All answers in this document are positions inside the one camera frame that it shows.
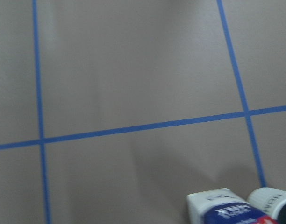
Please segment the white cup dark inside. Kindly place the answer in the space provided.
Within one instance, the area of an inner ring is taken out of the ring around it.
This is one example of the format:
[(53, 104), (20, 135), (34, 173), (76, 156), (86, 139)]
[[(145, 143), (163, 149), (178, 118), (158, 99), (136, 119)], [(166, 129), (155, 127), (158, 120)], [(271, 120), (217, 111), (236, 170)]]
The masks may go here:
[(261, 187), (252, 191), (247, 201), (276, 220), (278, 224), (286, 224), (286, 191)]

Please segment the blue white milk carton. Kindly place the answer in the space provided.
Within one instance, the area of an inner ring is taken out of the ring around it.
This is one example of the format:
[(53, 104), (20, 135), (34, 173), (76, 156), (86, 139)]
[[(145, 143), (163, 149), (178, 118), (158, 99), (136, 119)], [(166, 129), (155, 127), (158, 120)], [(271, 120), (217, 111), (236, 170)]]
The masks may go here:
[(186, 196), (192, 224), (276, 224), (277, 221), (228, 188)]

